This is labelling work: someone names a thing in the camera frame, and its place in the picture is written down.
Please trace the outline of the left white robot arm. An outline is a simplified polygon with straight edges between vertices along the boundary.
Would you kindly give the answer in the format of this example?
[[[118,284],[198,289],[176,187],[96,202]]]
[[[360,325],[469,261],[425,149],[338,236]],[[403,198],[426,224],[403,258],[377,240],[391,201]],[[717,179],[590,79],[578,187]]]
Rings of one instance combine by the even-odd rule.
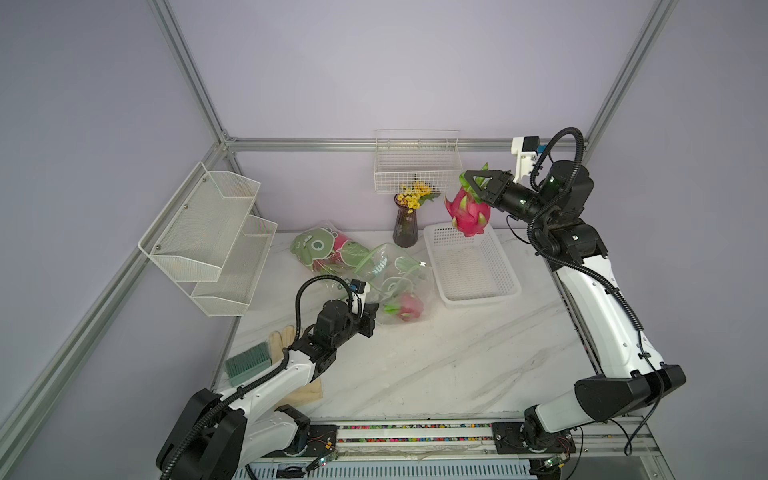
[[[325,302],[314,324],[296,330],[279,363],[226,393],[201,389],[191,396],[158,453],[161,478],[231,479],[269,453],[306,450],[310,421],[285,397],[317,380],[349,339],[371,337],[375,329],[371,286],[333,280],[346,299]]]

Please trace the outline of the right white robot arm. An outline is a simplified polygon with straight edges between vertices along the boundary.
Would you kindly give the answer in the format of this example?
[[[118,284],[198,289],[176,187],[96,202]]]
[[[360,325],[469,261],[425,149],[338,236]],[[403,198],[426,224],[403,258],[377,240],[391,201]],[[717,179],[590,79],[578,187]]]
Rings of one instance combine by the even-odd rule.
[[[467,193],[460,204],[475,202],[526,224],[528,243],[561,283],[599,367],[569,392],[525,411],[520,441],[539,453],[576,427],[640,409],[654,414],[686,375],[652,346],[617,284],[607,247],[582,218],[594,189],[582,132],[566,127],[545,146],[536,136],[517,137],[511,153],[512,171],[464,171],[460,182]]]

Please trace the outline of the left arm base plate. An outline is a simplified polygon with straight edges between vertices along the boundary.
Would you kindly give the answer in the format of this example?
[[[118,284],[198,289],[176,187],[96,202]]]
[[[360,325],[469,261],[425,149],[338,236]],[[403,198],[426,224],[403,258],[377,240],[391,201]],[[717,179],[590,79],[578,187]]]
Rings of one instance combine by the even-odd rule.
[[[285,457],[319,457],[322,453],[336,448],[337,438],[336,425],[311,425],[298,442],[289,445],[281,454]]]

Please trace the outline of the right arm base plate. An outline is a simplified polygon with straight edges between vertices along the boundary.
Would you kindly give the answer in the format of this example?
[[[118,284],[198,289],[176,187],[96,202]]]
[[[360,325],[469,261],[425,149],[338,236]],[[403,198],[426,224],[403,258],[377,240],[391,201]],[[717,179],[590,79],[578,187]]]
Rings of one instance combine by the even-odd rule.
[[[566,454],[576,452],[577,447],[570,433],[549,433],[525,422],[494,422],[492,438],[498,454]]]

